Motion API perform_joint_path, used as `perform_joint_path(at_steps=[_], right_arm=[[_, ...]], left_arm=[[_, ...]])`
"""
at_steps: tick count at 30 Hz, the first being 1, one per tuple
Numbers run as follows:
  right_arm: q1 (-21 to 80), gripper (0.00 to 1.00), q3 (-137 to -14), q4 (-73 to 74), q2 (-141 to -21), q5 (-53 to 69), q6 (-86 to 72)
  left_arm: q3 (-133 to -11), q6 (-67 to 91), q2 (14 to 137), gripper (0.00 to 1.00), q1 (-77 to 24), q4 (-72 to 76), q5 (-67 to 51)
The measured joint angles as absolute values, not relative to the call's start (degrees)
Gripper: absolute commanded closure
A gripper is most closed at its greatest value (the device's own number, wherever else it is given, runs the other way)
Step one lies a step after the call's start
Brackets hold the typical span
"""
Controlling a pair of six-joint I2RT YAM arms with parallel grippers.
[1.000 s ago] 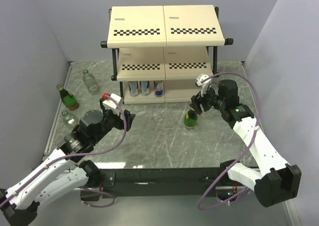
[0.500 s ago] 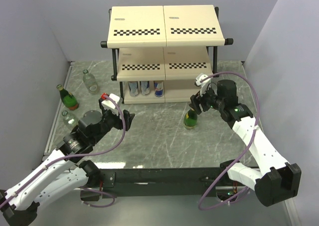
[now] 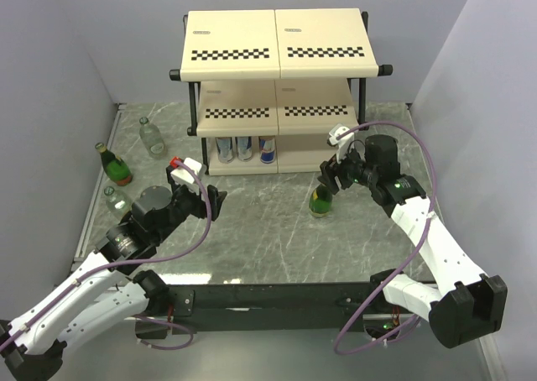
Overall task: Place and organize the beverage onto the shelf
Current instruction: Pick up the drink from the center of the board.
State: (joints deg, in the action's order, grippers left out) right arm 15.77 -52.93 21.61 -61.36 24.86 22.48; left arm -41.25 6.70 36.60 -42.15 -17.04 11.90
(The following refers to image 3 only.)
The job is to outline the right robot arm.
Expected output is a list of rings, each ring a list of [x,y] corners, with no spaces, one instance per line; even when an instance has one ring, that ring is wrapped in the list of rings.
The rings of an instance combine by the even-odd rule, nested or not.
[[[366,302],[379,313],[395,305],[429,322],[436,339],[447,348],[499,331],[508,288],[489,276],[462,250],[436,215],[419,182],[400,169],[395,138],[374,134],[359,153],[344,126],[334,127],[327,143],[336,153],[321,164],[320,181],[332,194],[357,184],[414,244],[432,273],[435,285],[411,279],[392,269],[377,277]]]

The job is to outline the silver energy drink can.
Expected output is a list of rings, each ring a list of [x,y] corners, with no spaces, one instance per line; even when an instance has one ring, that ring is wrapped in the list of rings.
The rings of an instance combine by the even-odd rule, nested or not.
[[[251,137],[235,137],[237,157],[242,162],[247,162],[253,157],[253,139]]]

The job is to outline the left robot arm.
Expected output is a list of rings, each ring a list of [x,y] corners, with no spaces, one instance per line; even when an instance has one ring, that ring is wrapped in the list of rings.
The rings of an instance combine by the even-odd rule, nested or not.
[[[152,271],[138,274],[127,291],[97,302],[103,292],[154,260],[156,249],[188,217],[214,222],[227,193],[215,186],[173,184],[144,190],[96,250],[37,305],[1,323],[1,357],[17,380],[48,380],[69,348],[116,321],[168,304],[166,284]]]

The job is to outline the blue energy drink can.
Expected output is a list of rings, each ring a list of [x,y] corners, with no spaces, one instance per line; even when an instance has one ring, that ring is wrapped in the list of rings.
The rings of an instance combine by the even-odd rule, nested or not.
[[[275,136],[262,136],[258,138],[259,158],[264,164],[271,164],[276,158]]]

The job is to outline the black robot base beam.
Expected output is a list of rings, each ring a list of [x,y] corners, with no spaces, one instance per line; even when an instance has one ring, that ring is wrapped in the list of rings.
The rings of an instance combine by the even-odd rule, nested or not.
[[[372,291],[368,282],[170,284],[143,313],[195,332],[340,330]]]

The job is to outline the green Perrier bottle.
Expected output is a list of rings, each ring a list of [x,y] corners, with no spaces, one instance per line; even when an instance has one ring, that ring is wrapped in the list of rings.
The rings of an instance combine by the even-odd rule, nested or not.
[[[332,198],[332,193],[325,185],[318,185],[310,194],[310,213],[314,217],[325,217],[331,210]]]

